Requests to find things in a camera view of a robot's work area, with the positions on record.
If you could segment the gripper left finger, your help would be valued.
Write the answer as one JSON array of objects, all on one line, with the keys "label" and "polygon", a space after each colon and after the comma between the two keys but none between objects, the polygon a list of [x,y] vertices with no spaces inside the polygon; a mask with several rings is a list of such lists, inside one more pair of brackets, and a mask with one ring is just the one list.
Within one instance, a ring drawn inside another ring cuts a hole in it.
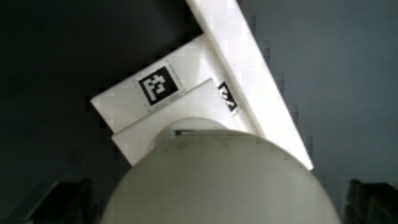
[{"label": "gripper left finger", "polygon": [[93,179],[43,183],[0,224],[98,224]]}]

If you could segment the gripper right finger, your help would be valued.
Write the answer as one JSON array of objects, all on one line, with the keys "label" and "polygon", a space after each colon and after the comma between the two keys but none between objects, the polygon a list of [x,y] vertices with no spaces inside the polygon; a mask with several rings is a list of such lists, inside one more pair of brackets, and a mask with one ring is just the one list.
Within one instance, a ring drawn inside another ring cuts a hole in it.
[{"label": "gripper right finger", "polygon": [[398,188],[351,180],[344,224],[398,224]]}]

